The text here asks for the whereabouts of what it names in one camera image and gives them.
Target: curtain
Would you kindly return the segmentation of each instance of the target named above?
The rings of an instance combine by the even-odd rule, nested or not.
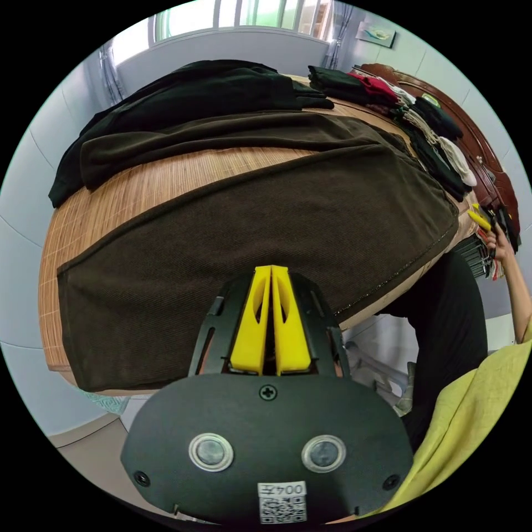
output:
[[[332,3],[332,42],[323,58],[321,66],[335,70],[347,26],[351,22],[354,6],[334,0]]]
[[[124,99],[125,92],[112,55],[112,40],[100,48],[100,72],[109,101],[111,105],[116,105]]]

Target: person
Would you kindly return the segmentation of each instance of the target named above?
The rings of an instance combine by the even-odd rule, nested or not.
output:
[[[532,347],[532,299],[510,243],[499,226],[495,231],[488,234],[488,248],[505,271],[515,345],[488,355],[478,285],[465,259],[453,252],[380,313],[407,318],[419,352],[412,408],[402,417],[413,466],[373,516],[419,497],[456,471],[492,430],[523,373]]]

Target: wooden headboard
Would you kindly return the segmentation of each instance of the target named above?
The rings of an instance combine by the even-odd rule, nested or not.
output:
[[[469,166],[477,178],[475,194],[484,207],[497,209],[504,205],[510,214],[517,233],[520,233],[518,201],[510,178],[492,150],[486,137],[466,112],[449,96],[425,81],[378,63],[364,64],[353,71],[379,76],[387,82],[403,88],[412,96],[430,94],[438,100],[442,109],[451,116],[463,131],[457,145],[465,154]]]

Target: wall picture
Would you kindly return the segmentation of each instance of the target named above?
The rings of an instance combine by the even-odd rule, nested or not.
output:
[[[396,32],[393,29],[370,24],[369,22],[361,22],[356,38],[365,40],[369,43],[379,44],[386,48],[391,48],[393,46],[395,35]]]

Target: qr code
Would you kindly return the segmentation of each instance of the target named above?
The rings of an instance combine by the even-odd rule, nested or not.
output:
[[[259,501],[263,525],[306,521],[305,497],[261,498]]]

